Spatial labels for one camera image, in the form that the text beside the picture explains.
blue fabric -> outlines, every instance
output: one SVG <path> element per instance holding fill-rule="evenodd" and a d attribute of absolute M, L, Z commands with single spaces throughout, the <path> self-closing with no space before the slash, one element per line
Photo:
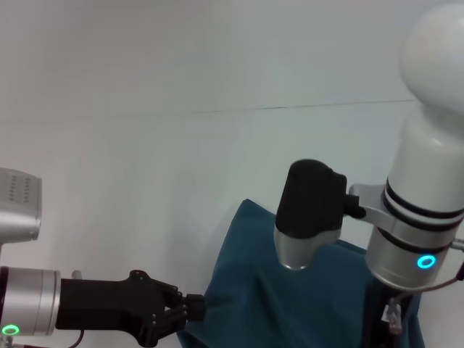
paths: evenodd
<path fill-rule="evenodd" d="M 208 311 L 178 337 L 183 348 L 358 348 L 365 285 L 364 250 L 339 242 L 310 268 L 277 260 L 275 216 L 244 201 L 231 223 L 205 294 Z M 401 348 L 425 348 L 418 299 L 410 306 Z"/>

green led ring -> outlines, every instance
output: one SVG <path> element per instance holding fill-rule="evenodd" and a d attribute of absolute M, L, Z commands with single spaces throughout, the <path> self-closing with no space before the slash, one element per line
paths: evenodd
<path fill-rule="evenodd" d="M 1 330 L 1 333 L 4 334 L 5 336 L 18 335 L 19 332 L 20 332 L 20 328 L 18 328 L 16 325 L 13 325 L 13 324 L 6 325 Z"/>

cable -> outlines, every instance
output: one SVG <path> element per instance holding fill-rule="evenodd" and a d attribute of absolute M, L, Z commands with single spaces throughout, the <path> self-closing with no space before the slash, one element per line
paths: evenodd
<path fill-rule="evenodd" d="M 84 330 L 80 330 L 80 335 L 79 335 L 78 340 L 72 346 L 70 346 L 69 348 L 76 348 L 80 344 L 80 342 L 82 341 L 83 337 L 84 337 Z"/>
<path fill-rule="evenodd" d="M 422 294 L 423 292 L 429 292 L 429 291 L 443 289 L 444 287 L 449 286 L 451 284 L 454 284 L 457 281 L 458 281 L 458 279 L 453 278 L 453 279 L 449 279 L 448 281 L 445 281 L 444 283 L 437 284 L 437 285 L 434 285 L 434 286 L 430 286 L 428 288 L 412 290 L 412 291 L 409 291 L 409 292 L 403 292 L 402 294 L 399 294 L 398 296 L 396 296 L 394 298 L 394 301 L 396 303 L 400 303 L 400 301 L 402 299 L 404 299 L 404 298 L 406 298 L 408 296 L 411 296 L 411 295 L 414 295 L 414 294 Z"/>

blue led ring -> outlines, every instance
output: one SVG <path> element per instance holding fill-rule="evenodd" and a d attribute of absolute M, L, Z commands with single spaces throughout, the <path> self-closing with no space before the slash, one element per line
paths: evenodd
<path fill-rule="evenodd" d="M 432 267 L 435 265 L 436 258 L 433 255 L 424 255 L 422 257 L 419 257 L 418 260 L 418 267 L 422 268 L 423 270 L 426 270 L 427 268 Z"/>

white background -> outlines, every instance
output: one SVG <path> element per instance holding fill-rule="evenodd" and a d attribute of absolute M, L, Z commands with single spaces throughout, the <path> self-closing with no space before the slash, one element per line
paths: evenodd
<path fill-rule="evenodd" d="M 400 44 L 440 2 L 0 1 L 0 165 L 43 178 L 40 238 L 2 263 L 105 280 L 139 268 L 204 292 L 240 202 L 274 212 L 294 160 L 385 181 L 415 107 Z M 347 220 L 342 238 L 366 247 L 369 230 Z M 424 295 L 427 347 L 461 348 L 463 291 Z M 82 347 L 137 344 L 87 332 Z"/>

